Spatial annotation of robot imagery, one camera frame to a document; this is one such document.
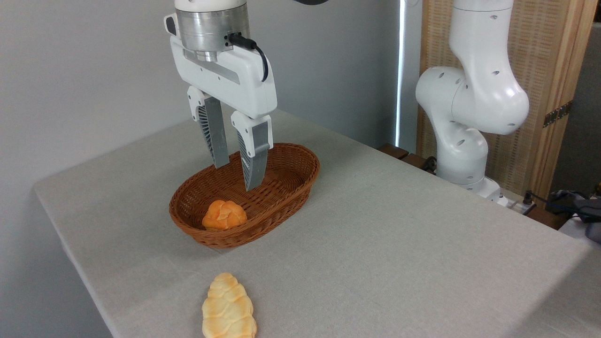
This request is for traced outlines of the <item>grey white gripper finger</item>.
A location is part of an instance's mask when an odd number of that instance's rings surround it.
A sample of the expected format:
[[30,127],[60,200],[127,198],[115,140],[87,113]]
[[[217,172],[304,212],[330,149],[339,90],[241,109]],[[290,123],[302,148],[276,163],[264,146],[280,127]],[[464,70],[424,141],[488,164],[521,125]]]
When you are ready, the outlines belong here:
[[201,126],[202,135],[212,156],[214,167],[218,169],[227,165],[230,161],[221,101],[195,86],[188,88],[187,97],[193,120]]
[[234,111],[231,122],[238,132],[246,190],[251,191],[264,180],[268,151],[273,148],[272,120],[270,115],[253,119]]

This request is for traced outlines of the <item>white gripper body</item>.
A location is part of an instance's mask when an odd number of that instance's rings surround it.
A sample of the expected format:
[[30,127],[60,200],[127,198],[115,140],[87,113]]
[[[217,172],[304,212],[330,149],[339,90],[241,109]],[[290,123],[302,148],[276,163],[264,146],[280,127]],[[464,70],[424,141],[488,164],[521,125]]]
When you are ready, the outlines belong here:
[[183,81],[250,118],[276,109],[272,70],[263,68],[266,58],[229,39],[249,37],[247,13],[174,13],[164,25]]

